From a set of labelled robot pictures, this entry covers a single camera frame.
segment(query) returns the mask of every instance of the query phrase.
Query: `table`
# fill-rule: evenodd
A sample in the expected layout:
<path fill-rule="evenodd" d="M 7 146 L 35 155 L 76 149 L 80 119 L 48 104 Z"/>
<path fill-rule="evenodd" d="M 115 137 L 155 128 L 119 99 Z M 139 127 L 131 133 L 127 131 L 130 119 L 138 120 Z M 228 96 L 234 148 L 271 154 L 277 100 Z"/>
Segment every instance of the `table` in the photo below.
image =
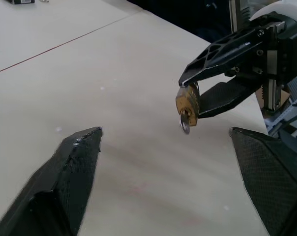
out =
<path fill-rule="evenodd" d="M 256 97 L 179 127 L 178 79 L 207 45 L 141 11 L 1 72 L 0 216 L 63 138 L 102 126 L 79 235 L 266 236 L 228 134 L 266 133 Z"/>
<path fill-rule="evenodd" d="M 0 0 L 0 71 L 139 11 L 126 0 Z"/>

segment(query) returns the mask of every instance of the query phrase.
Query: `red line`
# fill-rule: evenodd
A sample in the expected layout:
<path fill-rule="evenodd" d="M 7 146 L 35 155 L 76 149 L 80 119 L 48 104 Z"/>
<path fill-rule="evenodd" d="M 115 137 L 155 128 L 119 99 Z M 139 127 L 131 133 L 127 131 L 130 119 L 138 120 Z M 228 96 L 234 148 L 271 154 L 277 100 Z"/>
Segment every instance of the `red line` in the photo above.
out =
<path fill-rule="evenodd" d="M 28 59 L 26 59 L 26 60 L 23 60 L 23 61 L 21 61 L 21 62 L 18 62 L 18 63 L 14 64 L 14 65 L 11 65 L 11 66 L 9 66 L 9 67 L 7 67 L 7 68 L 5 68 L 5 69 L 0 70 L 0 72 L 5 71 L 5 70 L 7 70 L 7 69 L 10 69 L 10 68 L 12 68 L 12 67 L 14 67 L 14 66 L 16 66 L 16 65 L 19 65 L 19 64 L 21 64 L 21 63 L 23 63 L 23 62 L 25 62 L 25 61 L 28 61 L 28 60 L 30 60 L 30 59 L 33 59 L 33 58 L 35 58 L 35 57 L 37 57 L 37 56 L 40 56 L 40 55 L 42 55 L 42 54 L 44 54 L 44 53 L 47 53 L 47 52 L 49 52 L 49 51 L 51 51 L 51 50 L 53 50 L 53 49 L 56 49 L 56 48 L 58 48 L 58 47 L 61 47 L 61 46 L 63 46 L 64 44 L 67 44 L 67 43 L 70 43 L 70 42 L 72 42 L 72 41 L 74 41 L 74 40 L 77 40 L 77 39 L 79 39 L 79 38 L 82 38 L 82 37 L 84 37 L 84 36 L 86 36 L 86 35 L 88 35 L 88 34 L 90 34 L 90 33 L 94 33 L 94 32 L 97 31 L 97 30 L 100 30 L 100 29 L 102 29 L 102 28 L 104 28 L 104 27 L 106 27 L 106 26 L 109 26 L 109 25 L 113 24 L 113 23 L 116 23 L 116 22 L 121 21 L 121 20 L 123 20 L 123 19 L 125 19 L 125 18 L 128 18 L 128 17 L 130 17 L 130 16 L 133 16 L 134 14 L 129 15 L 129 16 L 126 16 L 126 17 L 123 17 L 123 18 L 121 18 L 121 19 L 119 19 L 119 20 L 116 20 L 116 21 L 114 21 L 114 22 L 111 22 L 111 23 L 109 23 L 109 24 L 107 24 L 107 25 L 105 25 L 105 26 L 102 26 L 102 27 L 100 27 L 100 28 L 98 28 L 98 29 L 95 29 L 95 30 L 93 30 L 93 31 L 91 31 L 91 32 L 88 32 L 88 33 L 86 33 L 86 34 L 83 34 L 82 36 L 79 36 L 79 37 L 74 38 L 74 39 L 72 39 L 72 40 L 70 40 L 70 41 L 67 41 L 67 42 L 62 43 L 62 44 L 60 44 L 60 45 L 58 45 L 58 46 L 55 46 L 55 47 L 53 47 L 53 48 L 51 48 L 51 49 L 49 49 L 49 50 L 47 50 L 47 51 L 45 51 L 45 52 L 42 52 L 42 53 L 37 54 L 37 55 L 35 55 L 35 56 L 31 57 L 31 58 L 28 58 Z"/>

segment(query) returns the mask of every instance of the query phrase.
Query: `white table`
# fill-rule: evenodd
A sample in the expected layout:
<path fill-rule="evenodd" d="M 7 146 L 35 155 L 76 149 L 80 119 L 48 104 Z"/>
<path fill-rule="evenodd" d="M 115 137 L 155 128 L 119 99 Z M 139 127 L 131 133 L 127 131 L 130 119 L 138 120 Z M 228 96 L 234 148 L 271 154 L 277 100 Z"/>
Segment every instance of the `white table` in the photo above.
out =
<path fill-rule="evenodd" d="M 79 235 L 266 236 L 228 134 L 266 132 L 256 97 L 179 127 L 178 79 L 207 45 L 142 11 L 1 72 L 0 217 L 63 138 L 102 126 Z"/>
<path fill-rule="evenodd" d="M 0 0 L 0 71 L 138 11 L 126 0 Z"/>

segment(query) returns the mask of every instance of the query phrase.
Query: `brass padlock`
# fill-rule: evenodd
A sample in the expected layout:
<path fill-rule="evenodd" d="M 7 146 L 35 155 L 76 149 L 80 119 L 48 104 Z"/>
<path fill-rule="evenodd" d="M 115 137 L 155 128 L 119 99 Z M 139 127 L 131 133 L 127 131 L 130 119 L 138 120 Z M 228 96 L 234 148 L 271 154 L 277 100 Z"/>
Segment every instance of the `brass padlock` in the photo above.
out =
<path fill-rule="evenodd" d="M 179 89 L 176 106 L 180 115 L 181 127 L 185 134 L 189 134 L 190 126 L 197 125 L 199 115 L 199 87 L 197 83 Z"/>

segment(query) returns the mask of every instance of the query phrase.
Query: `screw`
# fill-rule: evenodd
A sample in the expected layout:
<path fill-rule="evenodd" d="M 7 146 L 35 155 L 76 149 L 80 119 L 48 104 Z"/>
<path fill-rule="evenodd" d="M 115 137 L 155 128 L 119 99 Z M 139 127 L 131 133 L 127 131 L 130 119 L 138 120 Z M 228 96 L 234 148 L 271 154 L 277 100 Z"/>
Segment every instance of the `screw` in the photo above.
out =
<path fill-rule="evenodd" d="M 264 30 L 261 29 L 261 30 L 259 30 L 259 32 L 258 32 L 258 37 L 261 37 L 261 36 L 264 35 L 264 34 L 265 34 Z"/>
<path fill-rule="evenodd" d="M 261 49 L 257 50 L 257 55 L 262 56 L 263 55 L 263 50 L 261 50 Z"/>

